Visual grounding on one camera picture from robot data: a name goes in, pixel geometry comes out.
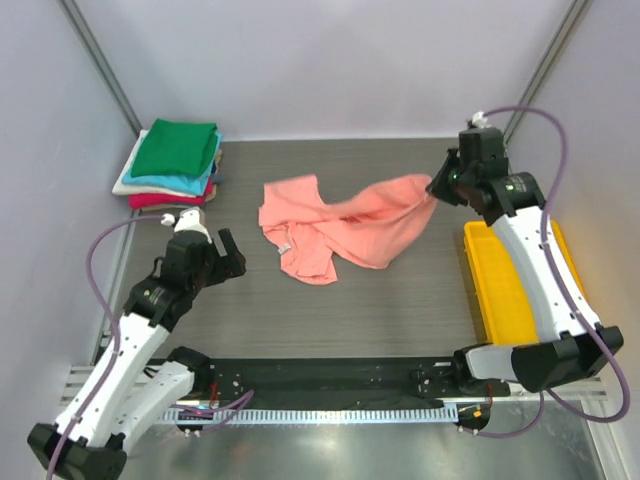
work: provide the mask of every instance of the yellow tray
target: yellow tray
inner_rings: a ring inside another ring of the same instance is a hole
[[[584,295],[560,227],[552,222],[551,228]],[[533,313],[524,287],[509,254],[493,230],[482,221],[468,222],[464,226],[464,246],[489,342],[496,345],[537,342]]]

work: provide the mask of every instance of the pink shirt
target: pink shirt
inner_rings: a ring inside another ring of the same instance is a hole
[[[332,254],[367,268],[385,268],[424,230],[436,207],[427,175],[371,185],[350,200],[324,203],[315,175],[264,186],[259,224],[281,252],[280,267],[313,285],[335,282]]]

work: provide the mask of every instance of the cable connector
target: cable connector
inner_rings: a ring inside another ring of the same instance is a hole
[[[489,125],[489,120],[484,115],[484,112],[476,112],[471,117],[471,120],[469,120],[469,126],[476,127],[476,128],[485,128],[490,125]]]
[[[173,227],[176,224],[176,217],[170,213],[165,213],[162,215],[160,223],[165,227]]]

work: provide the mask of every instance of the gray tabletop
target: gray tabletop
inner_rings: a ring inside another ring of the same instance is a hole
[[[477,301],[462,247],[464,207],[440,204],[423,234],[381,271],[336,255],[338,282],[310,286],[284,274],[258,226],[266,182],[314,173],[325,202],[408,173],[435,175],[454,140],[342,140],[223,144],[226,179],[206,206],[228,227],[247,274],[201,292],[157,355],[185,345],[218,357],[449,355],[476,343]],[[164,252],[169,229],[136,227],[123,292]]]

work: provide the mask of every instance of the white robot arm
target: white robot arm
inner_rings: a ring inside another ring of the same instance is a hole
[[[459,148],[449,150],[427,192],[451,205],[471,206],[493,229],[522,281],[539,339],[536,344],[477,345],[456,351],[458,382],[473,384],[498,378],[540,392],[595,375],[606,358],[567,304],[544,248],[549,248],[556,259],[560,276],[583,318],[611,352],[622,347],[622,334],[618,327],[603,327],[582,297],[550,226],[546,245],[542,244],[545,199],[537,182],[529,173],[509,173],[499,129],[470,124],[458,138]]]
[[[28,443],[48,468],[53,450],[74,419],[78,406],[88,398],[113,355],[116,361],[100,393],[90,402],[69,433],[56,473],[64,479],[118,478],[142,434],[180,398],[201,392],[212,383],[211,360],[186,347],[176,348],[152,381],[135,395],[132,387],[158,347],[182,315],[189,311],[202,288],[244,275],[245,259],[229,230],[221,230],[226,250],[221,256],[204,227],[204,213],[185,210],[179,219],[163,217],[174,227],[160,272],[154,272],[130,292],[119,321],[121,345],[114,352],[112,340],[91,376],[53,425],[37,424]]]

